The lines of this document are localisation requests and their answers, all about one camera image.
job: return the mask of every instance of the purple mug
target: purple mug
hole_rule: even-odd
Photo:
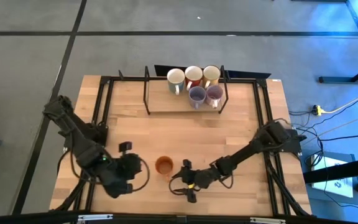
[[[214,109],[218,107],[218,103],[223,96],[223,89],[219,85],[212,85],[206,89],[206,103]]]
[[[203,87],[194,86],[189,90],[189,102],[192,108],[197,110],[204,103],[205,98],[206,92]]]

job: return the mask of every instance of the wooden tabletop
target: wooden tabletop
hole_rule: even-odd
[[[75,113],[90,122],[98,93],[100,76],[84,76]],[[152,113],[148,115],[143,104],[143,82],[114,82],[108,117],[106,150],[120,156],[118,144],[132,141],[132,152],[143,158],[150,167],[149,184],[133,194],[113,199],[97,185],[92,211],[118,213],[162,213],[187,215],[258,215],[272,216],[263,155],[257,154],[239,164],[234,171],[232,189],[214,182],[208,189],[197,192],[197,203],[188,203],[185,196],[169,192],[164,176],[155,170],[160,156],[172,158],[173,173],[180,170],[182,160],[189,159],[194,169],[205,169],[221,156],[230,155],[249,143],[258,128],[252,85],[228,83],[229,101],[222,114],[217,112]],[[280,80],[267,80],[270,104],[274,118],[289,120],[287,103]],[[107,86],[101,103],[101,112]],[[267,120],[262,89],[259,90],[264,121]],[[292,154],[280,153],[285,183],[304,210],[311,213],[299,160]],[[63,159],[57,177],[50,208],[58,207],[78,182],[71,173],[70,157]],[[131,181],[134,188],[146,180],[146,171]],[[173,188],[182,188],[179,180]],[[85,206],[85,187],[81,208]],[[276,186],[278,209],[283,213],[280,191]]]

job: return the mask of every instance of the mug handle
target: mug handle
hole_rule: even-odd
[[[190,87],[191,87],[191,84],[193,84],[193,82],[192,82],[192,81],[189,81],[189,83],[187,83],[187,87],[186,87],[186,90],[189,90],[189,89],[190,89]]]
[[[176,95],[179,95],[179,85],[175,85],[175,89],[176,89],[175,94],[176,94]]]
[[[213,103],[212,107],[214,109],[216,109],[218,107],[218,100],[214,100],[214,103]]]
[[[204,88],[208,88],[209,87],[209,84],[211,84],[211,81],[207,81],[206,83],[205,83],[205,87]]]

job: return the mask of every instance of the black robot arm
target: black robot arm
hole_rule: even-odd
[[[75,156],[77,164],[88,177],[98,178],[108,195],[116,198],[132,193],[132,184],[127,181],[141,171],[141,158],[137,154],[126,154],[132,149],[131,142],[121,143],[122,156],[112,158],[104,146],[96,142],[101,137],[98,130],[74,114],[71,101],[64,96],[46,104],[43,113],[59,126],[59,134],[65,137],[64,146]]]
[[[187,189],[173,190],[174,194],[187,195],[188,201],[196,202],[195,191],[200,189],[207,189],[209,185],[218,180],[224,181],[228,177],[232,177],[232,172],[237,168],[237,165],[254,154],[260,152],[278,153],[278,152],[295,152],[299,153],[299,142],[304,140],[304,136],[297,135],[295,130],[285,129],[277,120],[271,121],[265,126],[261,127],[250,143],[234,153],[231,156],[220,157],[210,164],[210,168],[204,170],[192,170],[191,162],[189,160],[183,161],[183,167],[179,173],[172,177],[173,179],[181,178],[182,182],[188,185]],[[270,175],[276,181],[279,189],[287,198],[291,207],[297,215],[307,215],[305,211],[295,202],[291,193],[278,178],[278,175],[273,168],[270,159],[265,160]]]

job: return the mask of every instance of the red mug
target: red mug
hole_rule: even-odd
[[[203,79],[203,71],[197,66],[190,66],[185,70],[186,90],[199,86]]]

